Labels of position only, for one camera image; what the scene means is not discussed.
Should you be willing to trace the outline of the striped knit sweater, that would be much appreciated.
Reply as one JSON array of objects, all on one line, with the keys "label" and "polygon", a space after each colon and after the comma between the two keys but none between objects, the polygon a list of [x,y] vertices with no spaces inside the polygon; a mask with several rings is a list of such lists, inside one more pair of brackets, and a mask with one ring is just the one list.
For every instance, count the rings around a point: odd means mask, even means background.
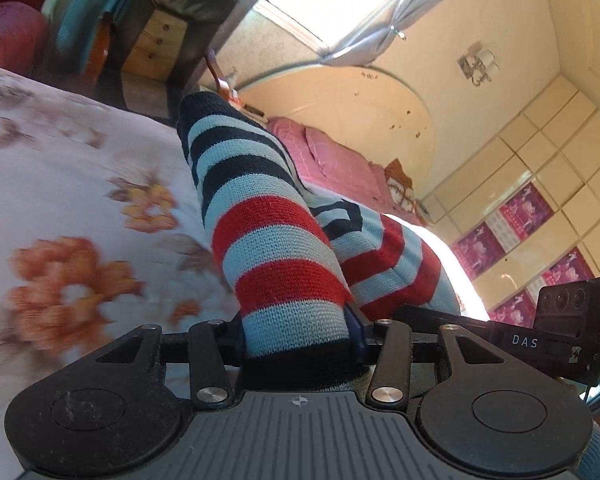
[{"label": "striped knit sweater", "polygon": [[286,148],[211,92],[181,100],[178,136],[214,260],[240,305],[250,370],[280,386],[350,388],[344,307],[390,314],[407,301],[449,314],[466,295],[402,223],[306,190]]}]

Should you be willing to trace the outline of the cream wardrobe with posters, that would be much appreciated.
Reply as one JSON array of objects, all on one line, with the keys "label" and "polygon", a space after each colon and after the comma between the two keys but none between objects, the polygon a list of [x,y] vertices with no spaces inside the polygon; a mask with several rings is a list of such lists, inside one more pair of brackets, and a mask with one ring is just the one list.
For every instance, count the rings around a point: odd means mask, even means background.
[{"label": "cream wardrobe with posters", "polygon": [[557,76],[422,202],[494,321],[600,276],[600,109]]}]

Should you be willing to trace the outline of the pink floral bed quilt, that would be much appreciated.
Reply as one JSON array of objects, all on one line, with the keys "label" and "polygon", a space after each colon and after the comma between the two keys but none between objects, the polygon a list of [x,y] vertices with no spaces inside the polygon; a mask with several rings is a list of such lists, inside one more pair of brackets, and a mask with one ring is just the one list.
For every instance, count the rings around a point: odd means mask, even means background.
[{"label": "pink floral bed quilt", "polygon": [[0,479],[21,390],[137,326],[236,309],[174,129],[0,69]]}]

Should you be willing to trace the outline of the cream arched headboard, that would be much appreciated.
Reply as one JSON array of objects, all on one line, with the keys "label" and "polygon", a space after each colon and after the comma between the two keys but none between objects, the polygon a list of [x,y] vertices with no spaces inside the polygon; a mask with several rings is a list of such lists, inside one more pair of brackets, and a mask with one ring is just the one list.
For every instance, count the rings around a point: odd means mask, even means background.
[{"label": "cream arched headboard", "polygon": [[415,196],[426,195],[437,147],[434,121],[396,77],[376,68],[313,64],[260,78],[238,93],[267,118],[320,129],[371,162],[387,166],[397,159]]}]

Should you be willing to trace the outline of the wooden drawer nightstand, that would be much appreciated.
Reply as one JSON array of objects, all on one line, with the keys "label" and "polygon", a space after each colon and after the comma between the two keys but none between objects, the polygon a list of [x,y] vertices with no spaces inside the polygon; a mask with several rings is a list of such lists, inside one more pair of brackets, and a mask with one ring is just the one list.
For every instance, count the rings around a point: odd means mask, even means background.
[{"label": "wooden drawer nightstand", "polygon": [[166,82],[180,55],[187,23],[156,9],[135,40],[122,73]]}]

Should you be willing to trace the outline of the grey window curtain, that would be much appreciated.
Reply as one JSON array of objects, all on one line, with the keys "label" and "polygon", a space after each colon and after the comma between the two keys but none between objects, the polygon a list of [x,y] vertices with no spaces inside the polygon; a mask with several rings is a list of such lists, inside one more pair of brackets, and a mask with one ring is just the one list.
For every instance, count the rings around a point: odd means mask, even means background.
[{"label": "grey window curtain", "polygon": [[388,0],[335,47],[321,54],[327,66],[364,66],[375,61],[399,37],[416,12],[439,0]]}]

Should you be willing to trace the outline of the wall lamp fixture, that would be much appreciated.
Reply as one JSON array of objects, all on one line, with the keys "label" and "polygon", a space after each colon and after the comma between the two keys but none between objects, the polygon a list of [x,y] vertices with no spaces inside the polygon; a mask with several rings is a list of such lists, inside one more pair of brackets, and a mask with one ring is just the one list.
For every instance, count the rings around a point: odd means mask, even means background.
[{"label": "wall lamp fixture", "polygon": [[464,77],[475,87],[480,87],[485,82],[491,82],[500,70],[494,54],[488,49],[461,56],[457,60],[457,65]]}]

